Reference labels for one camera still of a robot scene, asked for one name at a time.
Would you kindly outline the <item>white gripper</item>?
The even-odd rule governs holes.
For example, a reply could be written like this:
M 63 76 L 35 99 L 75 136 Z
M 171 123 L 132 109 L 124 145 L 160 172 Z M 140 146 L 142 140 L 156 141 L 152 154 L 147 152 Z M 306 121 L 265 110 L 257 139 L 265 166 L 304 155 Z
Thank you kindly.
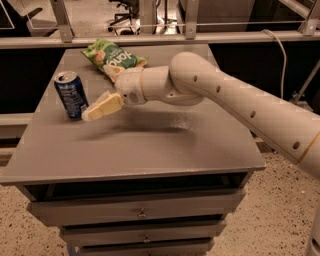
M 141 79 L 142 67 L 123 68 L 106 64 L 103 66 L 105 74 L 115 83 L 118 93 L 103 93 L 83 113 L 81 118 L 84 121 L 94 121 L 103 116 L 110 115 L 127 105 L 142 105 L 146 103 L 143 95 Z

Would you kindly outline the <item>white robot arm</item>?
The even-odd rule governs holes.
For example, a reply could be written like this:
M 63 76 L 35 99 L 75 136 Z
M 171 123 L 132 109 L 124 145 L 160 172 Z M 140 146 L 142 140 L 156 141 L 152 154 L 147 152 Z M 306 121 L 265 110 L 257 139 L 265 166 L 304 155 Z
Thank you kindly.
M 167 66 L 126 69 L 114 87 L 113 94 L 103 93 L 83 112 L 83 120 L 97 120 L 124 105 L 161 101 L 189 106 L 208 98 L 320 180 L 320 116 L 224 73 L 195 53 L 178 53 Z

